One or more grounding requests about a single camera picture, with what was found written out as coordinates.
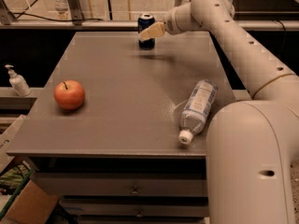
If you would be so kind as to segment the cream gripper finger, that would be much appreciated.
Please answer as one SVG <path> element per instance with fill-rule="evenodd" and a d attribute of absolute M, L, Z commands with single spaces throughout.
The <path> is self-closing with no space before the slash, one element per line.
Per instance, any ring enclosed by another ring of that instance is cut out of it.
<path fill-rule="evenodd" d="M 139 35 L 138 38 L 140 41 L 144 42 L 156 37 L 164 36 L 165 27 L 162 22 L 155 22 L 148 28 L 144 29 Z"/>

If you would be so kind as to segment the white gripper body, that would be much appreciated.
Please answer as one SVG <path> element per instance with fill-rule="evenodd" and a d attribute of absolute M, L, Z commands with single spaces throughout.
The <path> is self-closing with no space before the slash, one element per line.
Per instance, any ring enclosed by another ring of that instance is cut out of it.
<path fill-rule="evenodd" d="M 191 4 L 174 7 L 164 15 L 164 27 L 170 35 L 178 35 L 197 30 L 197 22 L 192 17 Z"/>

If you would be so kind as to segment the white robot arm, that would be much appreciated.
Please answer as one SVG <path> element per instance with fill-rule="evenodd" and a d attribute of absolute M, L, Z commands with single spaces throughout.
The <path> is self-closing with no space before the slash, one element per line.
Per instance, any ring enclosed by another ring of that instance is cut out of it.
<path fill-rule="evenodd" d="M 299 76 L 234 20 L 228 0 L 191 0 L 143 39 L 207 30 L 249 93 L 222 108 L 206 135 L 210 224 L 296 224 L 291 163 L 299 148 Z"/>

